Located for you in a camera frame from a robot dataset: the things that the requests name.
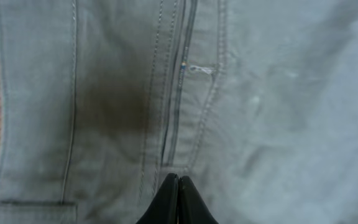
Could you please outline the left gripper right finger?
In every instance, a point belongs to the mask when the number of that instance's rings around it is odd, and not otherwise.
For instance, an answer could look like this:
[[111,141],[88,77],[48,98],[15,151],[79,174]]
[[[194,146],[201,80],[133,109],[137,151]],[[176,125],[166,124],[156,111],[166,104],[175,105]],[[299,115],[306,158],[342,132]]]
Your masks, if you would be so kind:
[[181,177],[179,181],[178,222],[179,224],[218,224],[188,176]]

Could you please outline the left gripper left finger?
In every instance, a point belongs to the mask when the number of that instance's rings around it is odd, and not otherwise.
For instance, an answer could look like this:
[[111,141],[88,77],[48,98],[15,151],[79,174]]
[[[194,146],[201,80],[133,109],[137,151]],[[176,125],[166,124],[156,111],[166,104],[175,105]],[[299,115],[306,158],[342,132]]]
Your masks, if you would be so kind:
[[177,224],[178,182],[179,177],[169,173],[136,224]]

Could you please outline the grey shorts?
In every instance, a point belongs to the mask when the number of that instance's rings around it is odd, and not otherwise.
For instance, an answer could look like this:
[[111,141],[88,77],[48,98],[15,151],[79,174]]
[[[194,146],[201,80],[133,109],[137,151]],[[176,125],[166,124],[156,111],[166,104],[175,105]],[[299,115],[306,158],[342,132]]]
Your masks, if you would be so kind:
[[358,1],[0,0],[0,223],[358,223]]

